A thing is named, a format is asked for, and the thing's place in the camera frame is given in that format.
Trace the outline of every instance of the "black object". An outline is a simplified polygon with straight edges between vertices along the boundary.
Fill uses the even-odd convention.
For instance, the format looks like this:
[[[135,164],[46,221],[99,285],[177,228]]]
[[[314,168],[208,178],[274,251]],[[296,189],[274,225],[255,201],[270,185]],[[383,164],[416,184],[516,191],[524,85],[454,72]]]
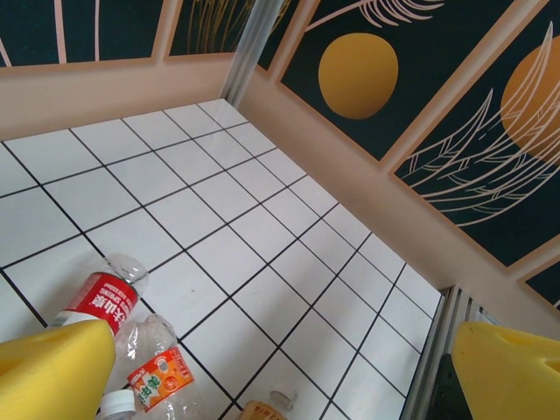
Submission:
[[[448,353],[439,361],[426,420],[473,420],[453,366],[452,356]]]

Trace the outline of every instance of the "red bottle label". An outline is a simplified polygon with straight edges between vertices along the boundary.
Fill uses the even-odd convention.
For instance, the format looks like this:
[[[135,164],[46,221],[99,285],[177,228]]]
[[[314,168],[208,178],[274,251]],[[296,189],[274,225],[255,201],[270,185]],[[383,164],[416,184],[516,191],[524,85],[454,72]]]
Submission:
[[[121,278],[94,273],[87,278],[65,311],[105,319],[116,334],[137,301],[136,291]]]

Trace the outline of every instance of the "floor tile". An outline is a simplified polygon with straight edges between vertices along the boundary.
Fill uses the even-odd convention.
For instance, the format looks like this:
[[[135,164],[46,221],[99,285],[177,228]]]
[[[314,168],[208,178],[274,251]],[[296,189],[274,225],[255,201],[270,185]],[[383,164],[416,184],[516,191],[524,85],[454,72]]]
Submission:
[[[166,147],[157,154],[189,185],[222,170],[195,142]]]
[[[101,263],[88,241],[78,237],[9,267],[6,274],[50,323]]]
[[[301,242],[335,273],[354,252],[352,247],[322,220],[301,237]]]
[[[179,337],[227,298],[187,254],[150,273],[144,297],[156,313],[171,320]]]
[[[431,317],[434,316],[438,308],[441,293],[416,273],[408,264],[404,267],[396,283],[396,287],[403,291],[428,315]]]
[[[376,311],[391,292],[390,281],[360,254],[352,257],[340,278]]]
[[[420,354],[389,324],[378,318],[360,352],[407,395]]]
[[[40,183],[100,165],[67,129],[11,140],[6,145]]]
[[[226,302],[183,342],[232,396],[239,394],[274,350],[272,342],[232,302]]]
[[[336,204],[336,199],[309,176],[292,185],[290,189],[319,216],[324,215]]]
[[[354,350],[314,311],[297,326],[283,350],[329,396],[354,355]]]
[[[300,236],[319,218],[289,189],[280,192],[263,203],[263,205],[295,236]]]
[[[258,159],[286,185],[305,175],[305,172],[279,149],[269,151]]]
[[[155,153],[112,164],[108,169],[142,204],[186,186]]]
[[[0,147],[0,196],[36,184],[22,165],[4,147]]]
[[[211,177],[192,188],[225,221],[256,206],[257,202],[226,173]]]
[[[237,140],[245,149],[257,156],[265,151],[271,151],[276,146],[263,134],[256,129],[253,124],[243,124],[233,127],[227,131],[235,140]]]
[[[309,307],[268,267],[236,293],[234,300],[276,343],[284,339]]]
[[[375,312],[339,279],[314,307],[355,348],[364,340],[375,318]]]
[[[334,277],[299,241],[291,244],[271,265],[309,304],[317,299]]]
[[[264,265],[229,227],[189,249],[189,254],[227,293],[236,291]]]
[[[39,188],[0,199],[0,265],[13,263],[70,236],[78,229]]]
[[[226,131],[199,137],[196,143],[226,169],[251,159],[251,155]]]
[[[121,120],[98,122],[72,131],[104,164],[150,150]]]
[[[190,137],[204,136],[221,127],[196,105],[167,109],[165,113]]]
[[[105,168],[62,179],[45,188],[83,230],[139,207]]]
[[[242,124],[247,121],[245,117],[225,99],[202,102],[199,103],[199,106],[224,128]]]
[[[241,411],[237,407],[233,406],[221,420],[239,420],[240,414]]]
[[[194,377],[194,384],[199,391],[199,399],[207,419],[217,420],[231,403],[231,400],[182,346],[178,348]]]
[[[325,409],[327,399],[315,385],[281,352],[277,352],[262,372],[248,386],[238,400],[244,407],[251,400],[267,402],[269,393],[279,382],[287,382],[295,388],[297,399],[290,420],[318,419]]]
[[[354,248],[358,248],[368,237],[369,229],[341,204],[338,204],[325,216],[325,221]]]
[[[169,116],[162,111],[134,115],[124,121],[152,148],[175,144],[189,138]]]
[[[334,405],[331,404],[329,409],[326,411],[323,420],[347,420],[346,417],[337,409]]]
[[[224,224],[191,190],[165,197],[147,209],[185,248]]]
[[[360,253],[391,282],[396,280],[403,269],[403,259],[374,234],[367,238],[367,241],[360,248]]]
[[[146,213],[137,210],[87,234],[105,254],[135,257],[151,270],[180,251],[173,239]]]
[[[266,261],[277,256],[296,239],[262,206],[244,214],[230,226]]]
[[[400,290],[393,289],[387,303],[383,306],[381,316],[402,334],[416,350],[422,352],[430,330],[431,319],[420,311]]]
[[[266,200],[284,188],[284,185],[256,159],[230,169],[229,174],[259,201]]]
[[[403,396],[361,356],[354,361],[334,401],[352,420],[398,420],[404,405]]]
[[[24,301],[2,276],[0,276],[0,296],[2,297],[0,319],[8,321],[0,324],[0,343],[41,333],[44,330]]]

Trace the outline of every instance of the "plastic bottle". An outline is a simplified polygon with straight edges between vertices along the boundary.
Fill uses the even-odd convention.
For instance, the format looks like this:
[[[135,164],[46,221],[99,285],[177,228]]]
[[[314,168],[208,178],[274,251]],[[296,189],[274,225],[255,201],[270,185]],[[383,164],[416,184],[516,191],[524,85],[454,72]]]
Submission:
[[[131,420],[137,412],[134,393],[130,389],[110,392],[101,399],[99,420]]]
[[[249,401],[238,420],[287,420],[298,394],[288,382],[279,382],[267,402]]]
[[[128,323],[116,336],[115,364],[154,420],[204,420],[199,391],[173,327],[160,315]]]
[[[140,262],[124,254],[110,255],[87,278],[50,327],[87,319],[104,319],[115,335],[142,296],[147,283],[148,271]]]

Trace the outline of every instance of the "orange bottle label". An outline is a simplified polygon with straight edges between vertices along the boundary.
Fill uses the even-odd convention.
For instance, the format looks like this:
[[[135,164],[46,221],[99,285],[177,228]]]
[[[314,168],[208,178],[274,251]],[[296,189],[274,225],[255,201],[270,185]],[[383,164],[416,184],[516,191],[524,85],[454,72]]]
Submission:
[[[239,420],[286,420],[286,417],[264,402],[249,401]]]
[[[194,382],[178,348],[172,347],[129,374],[129,384],[145,412]]]

